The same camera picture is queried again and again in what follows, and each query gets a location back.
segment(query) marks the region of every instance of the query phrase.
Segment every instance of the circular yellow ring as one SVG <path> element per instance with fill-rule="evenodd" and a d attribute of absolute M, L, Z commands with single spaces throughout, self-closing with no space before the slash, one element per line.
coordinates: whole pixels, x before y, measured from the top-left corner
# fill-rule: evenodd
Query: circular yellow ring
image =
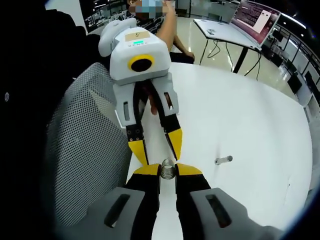
<path fill-rule="evenodd" d="M 128 61 L 128 68 L 132 71 L 134 71 L 131 66 L 132 64 L 134 64 L 134 62 L 138 61 L 138 60 L 141 60 L 141 59 L 148 59 L 149 61 L 151 61 L 151 66 L 150 68 L 152 67 L 152 65 L 155 63 L 155 59 L 153 56 L 149 55 L 149 54 L 140 54 L 140 55 L 137 55 L 137 56 L 134 56 L 133 58 L 131 58 L 129 61 Z"/>

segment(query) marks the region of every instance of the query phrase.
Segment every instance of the gray mesh chair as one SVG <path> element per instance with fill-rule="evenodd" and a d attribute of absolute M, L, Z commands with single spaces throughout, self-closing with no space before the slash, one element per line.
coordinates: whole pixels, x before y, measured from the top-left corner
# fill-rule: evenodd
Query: gray mesh chair
<path fill-rule="evenodd" d="M 47 131 L 42 200 L 55 228 L 78 223 L 126 182 L 132 152 L 119 125 L 108 71 L 90 66 L 67 89 Z"/>

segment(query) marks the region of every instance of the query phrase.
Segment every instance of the desk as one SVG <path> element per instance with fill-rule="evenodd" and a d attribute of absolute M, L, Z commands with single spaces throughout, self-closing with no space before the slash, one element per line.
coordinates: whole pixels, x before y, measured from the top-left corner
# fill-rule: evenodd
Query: desk
<path fill-rule="evenodd" d="M 200 169 L 211 188 L 244 205 L 257 224 L 286 229 L 304 207 L 311 180 L 303 107 L 263 83 L 217 68 L 173 62 L 170 72 L 183 131 L 179 162 Z M 150 164 L 174 159 L 149 103 L 142 125 Z M 232 162 L 215 165 L 215 158 L 228 155 Z M 127 179 L 139 167 L 132 155 Z M 173 179 L 161 180 L 159 200 L 159 237 L 152 239 L 182 239 Z"/>
<path fill-rule="evenodd" d="M 202 20 L 202 19 L 194 19 L 193 22 L 200 29 L 200 31 L 203 33 L 203 35 L 206 38 L 206 44 L 200 59 L 200 65 L 204 58 L 209 39 L 231 43 L 231 44 L 235 44 L 243 47 L 242 52 L 239 56 L 239 59 L 236 62 L 236 65 L 233 70 L 233 72 L 236 74 L 238 73 L 247 55 L 248 49 L 251 49 L 254 51 L 261 50 L 261 47 L 259 45 L 251 41 L 249 38 L 247 38 L 244 34 L 238 31 L 231 24 L 226 24 L 226 23 L 216 22 L 216 21 L 209 21 L 209 20 Z M 208 33 L 207 32 L 208 29 L 213 29 L 215 31 L 214 35 Z"/>

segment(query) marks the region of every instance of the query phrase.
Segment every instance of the black cable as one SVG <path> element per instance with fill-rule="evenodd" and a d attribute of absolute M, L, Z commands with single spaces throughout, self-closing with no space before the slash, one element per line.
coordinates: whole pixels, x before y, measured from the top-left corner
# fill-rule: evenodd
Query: black cable
<path fill-rule="evenodd" d="M 258 62 L 259 62 L 258 73 L 256 74 L 256 78 L 255 78 L 257 81 L 258 81 L 258 76 L 259 76 L 259 72 L 260 72 L 260 59 L 261 59 L 261 56 L 262 56 L 262 54 L 260 52 L 260 56 L 259 56 L 259 59 L 258 59 Z"/>
<path fill-rule="evenodd" d="M 232 59 L 231 59 L 231 56 L 230 56 L 230 52 L 229 52 L 229 49 L 227 47 L 227 42 L 225 42 L 225 48 L 226 48 L 226 51 L 228 52 L 228 55 L 229 55 L 229 58 L 230 58 L 230 61 L 231 61 L 231 70 L 230 70 L 230 72 L 232 72 L 232 67 L 234 66 L 234 63 L 232 62 Z"/>
<path fill-rule="evenodd" d="M 214 48 L 212 49 L 212 51 L 208 54 L 208 56 L 207 56 L 208 59 L 213 58 L 215 55 L 217 55 L 217 54 L 220 53 L 220 51 L 221 51 L 220 47 L 218 46 L 218 40 L 213 41 L 213 43 L 215 44 L 215 47 L 214 47 Z M 216 52 L 215 54 L 213 54 L 212 56 L 210 56 L 210 54 L 212 54 L 213 51 L 214 51 L 216 48 L 219 49 L 218 52 Z"/>
<path fill-rule="evenodd" d="M 261 58 L 261 54 L 259 56 L 259 59 L 258 61 L 256 61 L 255 65 L 244 75 L 244 76 L 247 76 L 256 66 L 257 64 L 260 62 L 260 58 Z"/>

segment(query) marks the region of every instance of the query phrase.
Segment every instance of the desk leg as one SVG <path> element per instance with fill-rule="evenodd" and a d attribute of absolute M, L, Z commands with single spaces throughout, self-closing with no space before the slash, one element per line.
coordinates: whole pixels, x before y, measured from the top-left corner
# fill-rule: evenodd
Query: desk leg
<path fill-rule="evenodd" d="M 203 53 L 202 53 L 202 56 L 201 56 L 201 58 L 200 58 L 200 63 L 199 63 L 199 65 L 201 65 L 202 59 L 204 58 L 207 45 L 208 45 L 208 38 L 206 39 L 206 44 L 205 44 L 205 47 L 204 47 L 204 49 L 203 49 Z"/>
<path fill-rule="evenodd" d="M 233 72 L 234 72 L 235 74 L 237 74 L 237 73 L 239 72 L 239 69 L 240 69 L 242 63 L 243 63 L 244 60 L 245 60 L 245 57 L 246 57 L 246 55 L 247 55 L 247 52 L 248 52 L 248 48 L 247 48 L 247 47 L 243 47 L 242 52 L 241 52 L 241 54 L 240 54 L 240 57 L 239 57 L 238 61 L 236 62 L 235 68 L 234 68 L 234 70 L 233 70 Z"/>

